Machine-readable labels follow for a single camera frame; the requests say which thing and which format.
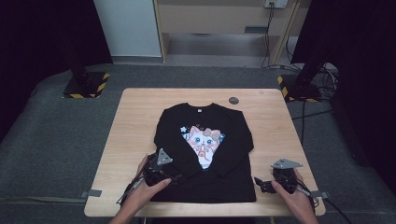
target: black t-shirt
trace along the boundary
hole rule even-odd
[[[242,111],[216,104],[174,105],[163,111],[154,143],[173,159],[164,172],[182,177],[152,201],[256,201],[248,157],[254,146]]]

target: yellow and black striped tape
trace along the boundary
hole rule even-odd
[[[95,93],[91,93],[91,94],[81,94],[79,92],[69,93],[69,94],[64,94],[64,98],[75,98],[75,99],[98,98],[102,94],[102,91],[105,88],[105,85],[106,85],[109,77],[110,77],[110,74],[104,74],[103,79],[102,79],[100,85],[98,86],[98,90]]]
[[[285,99],[285,102],[291,102],[295,101],[296,99],[290,96],[290,93],[288,91],[288,88],[286,86],[285,81],[283,80],[283,77],[277,77],[277,82],[279,83],[280,90],[282,91],[283,98]],[[300,98],[299,101],[306,101],[306,102],[319,102],[319,99],[316,98]]]

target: black base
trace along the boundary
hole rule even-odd
[[[106,83],[108,75],[105,72],[89,72],[88,85],[79,85],[72,77],[64,89],[65,98],[95,98],[102,93],[101,86]]]
[[[286,101],[320,101],[321,93],[314,84],[309,84],[303,90],[296,88],[297,75],[282,75],[283,83],[279,83],[283,89],[283,96]]]

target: wooden table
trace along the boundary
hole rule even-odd
[[[230,97],[239,104],[229,103]],[[318,187],[309,168],[297,132],[282,94],[273,89],[126,89],[113,121],[106,146],[93,180],[92,189],[102,191],[90,196],[85,206],[88,217],[113,217],[120,206],[116,201],[135,175],[137,165],[155,150],[154,134],[165,108],[180,103],[216,103],[243,111],[252,132],[254,149],[250,152],[252,175],[272,180],[271,164],[280,158],[303,164],[298,168],[311,190]],[[291,216],[276,194],[262,193],[255,186],[255,203],[148,203],[137,217],[268,217]],[[325,213],[322,200],[317,215]]]

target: metal bracket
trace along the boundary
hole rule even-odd
[[[303,165],[299,162],[289,161],[284,158],[281,158],[279,161],[274,162],[271,164],[271,167],[276,169],[290,169],[295,167],[302,167]]]
[[[171,163],[173,159],[166,154],[165,151],[163,151],[163,148],[160,149],[158,153],[158,160],[157,160],[157,165],[165,165],[168,163]]]
[[[102,194],[102,191],[99,189],[90,189],[88,192],[87,191],[82,191],[79,194],[79,197],[81,198],[88,198],[88,196],[92,196],[92,197],[100,197]]]
[[[330,195],[326,191],[325,192],[320,192],[320,191],[316,190],[316,191],[311,191],[311,197],[328,199],[328,198],[330,198]]]

